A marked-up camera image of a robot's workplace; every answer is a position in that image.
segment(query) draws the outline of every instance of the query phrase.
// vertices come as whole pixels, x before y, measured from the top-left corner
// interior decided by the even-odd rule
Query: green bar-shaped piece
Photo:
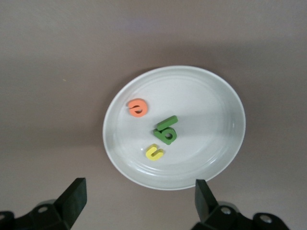
[[[171,127],[167,127],[162,131],[155,129],[153,134],[167,145],[170,145],[177,138],[177,133]]]
[[[161,121],[160,123],[157,124],[157,129],[159,131],[166,129],[167,127],[170,127],[174,123],[177,123],[178,118],[174,115],[169,117],[168,119],[165,119],[164,121]]]

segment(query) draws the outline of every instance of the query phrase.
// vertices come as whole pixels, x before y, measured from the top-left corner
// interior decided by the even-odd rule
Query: oval plate
[[[129,113],[135,98],[147,102],[142,117]],[[166,145],[153,135],[156,124],[176,115],[177,139]],[[245,133],[243,105],[219,76],[192,66],[169,66],[146,72],[115,96],[104,119],[103,141],[114,166],[140,185],[160,190],[195,186],[212,179],[238,153]],[[146,158],[157,144],[164,156]]]

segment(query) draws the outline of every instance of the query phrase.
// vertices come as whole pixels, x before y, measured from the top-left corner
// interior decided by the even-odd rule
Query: metal screw head
[[[39,210],[38,210],[38,212],[39,213],[42,213],[42,212],[46,212],[48,210],[48,207],[41,207]]]
[[[227,208],[227,207],[222,207],[222,208],[221,208],[221,211],[222,211],[224,214],[226,214],[226,215],[229,215],[229,214],[231,213],[230,209]]]
[[[266,222],[268,224],[271,224],[272,223],[272,219],[271,217],[267,216],[267,215],[261,215],[260,216],[260,219],[263,221],[263,222]]]

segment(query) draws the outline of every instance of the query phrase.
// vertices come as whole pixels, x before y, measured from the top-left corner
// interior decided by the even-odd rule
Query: gray table surface
[[[193,65],[229,82],[246,112],[242,148],[209,181],[216,198],[306,229],[306,12],[305,0],[2,0],[0,210],[21,216],[86,177],[73,230],[190,229],[194,189],[126,179],[101,133],[130,80]]]

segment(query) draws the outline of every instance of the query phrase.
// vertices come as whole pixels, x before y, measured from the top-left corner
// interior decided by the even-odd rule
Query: white plate
[[[127,103],[147,102],[143,117],[130,115]],[[157,123],[176,115],[177,139],[166,145],[153,135]],[[196,179],[210,180],[239,151],[245,133],[243,105],[219,76],[191,66],[151,70],[129,82],[115,96],[105,116],[103,141],[114,166],[140,185],[178,190]],[[157,144],[163,157],[151,161],[146,149]]]

